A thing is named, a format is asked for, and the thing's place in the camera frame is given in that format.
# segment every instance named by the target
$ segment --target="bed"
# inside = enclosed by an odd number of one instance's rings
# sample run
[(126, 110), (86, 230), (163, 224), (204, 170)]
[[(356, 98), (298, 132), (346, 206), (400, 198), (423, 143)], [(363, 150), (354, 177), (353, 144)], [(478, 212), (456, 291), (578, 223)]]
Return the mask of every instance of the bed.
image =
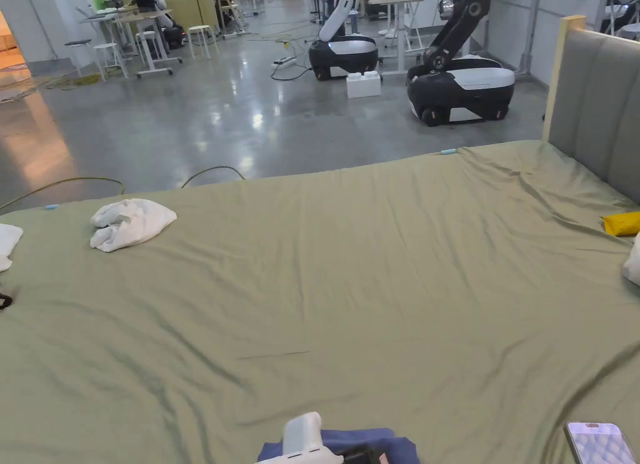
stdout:
[(252, 464), (310, 410), (424, 464), (571, 464), (569, 419), (640, 455), (640, 288), (599, 219), (639, 208), (640, 45), (581, 28), (541, 141), (144, 194), (178, 220), (111, 254), (114, 198), (2, 216), (0, 462)]

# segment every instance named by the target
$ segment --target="doorway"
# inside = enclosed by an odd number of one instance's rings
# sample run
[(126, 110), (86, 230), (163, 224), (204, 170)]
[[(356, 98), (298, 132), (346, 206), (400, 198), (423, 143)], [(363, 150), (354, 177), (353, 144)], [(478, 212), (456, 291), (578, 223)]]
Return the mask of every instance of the doorway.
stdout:
[(0, 11), (0, 89), (16, 85), (31, 78), (18, 42), (11, 33)]

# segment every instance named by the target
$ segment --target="gray upholstered headboard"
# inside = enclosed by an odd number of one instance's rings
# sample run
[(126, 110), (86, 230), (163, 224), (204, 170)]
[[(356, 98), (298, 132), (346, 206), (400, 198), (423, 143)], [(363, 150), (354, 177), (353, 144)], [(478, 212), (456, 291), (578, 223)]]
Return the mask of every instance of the gray upholstered headboard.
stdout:
[(640, 43), (564, 18), (549, 94), (543, 139), (640, 202)]

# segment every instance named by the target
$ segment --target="white towel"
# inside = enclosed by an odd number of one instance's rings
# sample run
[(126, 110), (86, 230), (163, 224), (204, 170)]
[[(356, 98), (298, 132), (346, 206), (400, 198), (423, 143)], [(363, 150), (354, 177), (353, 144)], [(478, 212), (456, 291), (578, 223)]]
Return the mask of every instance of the white towel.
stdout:
[(149, 241), (178, 219), (171, 209), (148, 199), (125, 199), (107, 204), (91, 218), (102, 227), (92, 236), (90, 245), (111, 252)]
[(634, 284), (640, 285), (640, 233), (636, 236), (629, 259), (626, 260), (622, 267), (622, 276)]
[(23, 232), (20, 227), (0, 224), (0, 273), (11, 267), (9, 255), (22, 238)]

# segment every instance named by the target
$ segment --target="polished gray floor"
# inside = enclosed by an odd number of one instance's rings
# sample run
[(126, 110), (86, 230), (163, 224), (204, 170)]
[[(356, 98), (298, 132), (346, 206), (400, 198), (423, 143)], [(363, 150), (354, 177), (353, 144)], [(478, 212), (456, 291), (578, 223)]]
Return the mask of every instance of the polished gray floor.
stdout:
[[(247, 178), (266, 177), (541, 135), (546, 93), (533, 82), (517, 83), (504, 121), (429, 128), (411, 114), (403, 76), (385, 79), (381, 96), (361, 99), (346, 97), (344, 81), (318, 82), (312, 72), (273, 81), (270, 62), (289, 53), (275, 35), (312, 39), (318, 27), (309, 23), (302, 0), (264, 0), (261, 6), (264, 13), (247, 18), (256, 35), (220, 42), (220, 55), (211, 61), (189, 57), (174, 66), (174, 76), (42, 89), (0, 104), (0, 205), (74, 176), (119, 179), (128, 192), (166, 190), (215, 165), (237, 167)], [(385, 23), (363, 19), (361, 32), (377, 35)], [(305, 59), (309, 44), (295, 43)], [(188, 48), (179, 54), (187, 57)], [(408, 66), (413, 62), (407, 59)], [(216, 170), (192, 185), (228, 179), (237, 176)], [(68, 183), (3, 212), (105, 197), (117, 189), (108, 182)]]

